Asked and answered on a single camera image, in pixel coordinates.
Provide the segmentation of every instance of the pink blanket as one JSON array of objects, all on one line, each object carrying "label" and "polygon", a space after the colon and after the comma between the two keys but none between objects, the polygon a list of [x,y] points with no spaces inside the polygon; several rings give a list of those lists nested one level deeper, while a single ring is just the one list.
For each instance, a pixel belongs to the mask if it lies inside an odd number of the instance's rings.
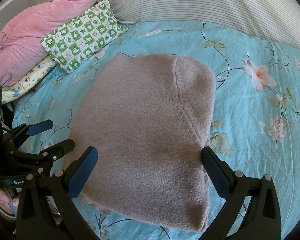
[{"label": "pink blanket", "polygon": [[20,80],[47,52],[40,44],[67,21],[79,16],[96,0],[55,0],[29,7],[0,32],[0,86]]}]

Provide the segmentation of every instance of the white striped pillowcase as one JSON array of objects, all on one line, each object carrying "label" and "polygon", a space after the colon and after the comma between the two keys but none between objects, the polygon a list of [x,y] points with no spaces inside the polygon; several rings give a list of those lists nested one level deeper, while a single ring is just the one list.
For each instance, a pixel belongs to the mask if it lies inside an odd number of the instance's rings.
[{"label": "white striped pillowcase", "polygon": [[118,22],[204,21],[300,49],[296,0],[109,0]]}]

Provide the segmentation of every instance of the yellow patterned cloth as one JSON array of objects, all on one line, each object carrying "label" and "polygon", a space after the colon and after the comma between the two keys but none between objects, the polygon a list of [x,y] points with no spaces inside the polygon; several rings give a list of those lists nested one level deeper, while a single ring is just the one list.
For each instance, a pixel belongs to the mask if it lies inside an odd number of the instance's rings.
[{"label": "yellow patterned cloth", "polygon": [[57,65],[49,55],[33,67],[23,78],[10,87],[2,88],[2,103],[21,97],[33,88],[48,72]]}]

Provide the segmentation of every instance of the frog print pillowcase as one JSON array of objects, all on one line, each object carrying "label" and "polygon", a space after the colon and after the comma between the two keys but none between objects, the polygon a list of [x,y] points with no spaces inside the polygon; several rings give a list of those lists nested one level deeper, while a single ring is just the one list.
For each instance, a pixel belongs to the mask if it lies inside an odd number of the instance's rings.
[{"label": "frog print pillowcase", "polygon": [[109,1],[104,0],[68,21],[40,43],[53,60],[70,74],[125,31],[117,23]]}]

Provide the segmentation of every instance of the light blue bedsheet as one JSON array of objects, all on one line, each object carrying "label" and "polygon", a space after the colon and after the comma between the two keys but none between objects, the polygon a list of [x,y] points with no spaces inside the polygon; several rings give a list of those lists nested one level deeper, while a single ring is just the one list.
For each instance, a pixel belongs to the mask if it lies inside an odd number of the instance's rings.
[{"label": "light blue bedsheet", "polygon": [[[175,53],[194,57],[213,69],[217,91],[211,147],[233,170],[256,178],[268,173],[274,178],[284,238],[300,219],[300,50],[211,23],[130,26],[125,35],[98,52],[98,58],[71,75],[56,67],[36,93],[19,103],[14,126],[46,119],[54,122],[52,130],[29,138],[24,151],[38,153],[68,138],[90,85],[118,52],[132,57]],[[213,186],[210,200],[211,223],[224,203]],[[102,240],[196,240],[201,235],[133,220],[117,222],[127,218],[80,206],[80,198],[74,202]],[[232,232],[240,222],[238,217]]]}]

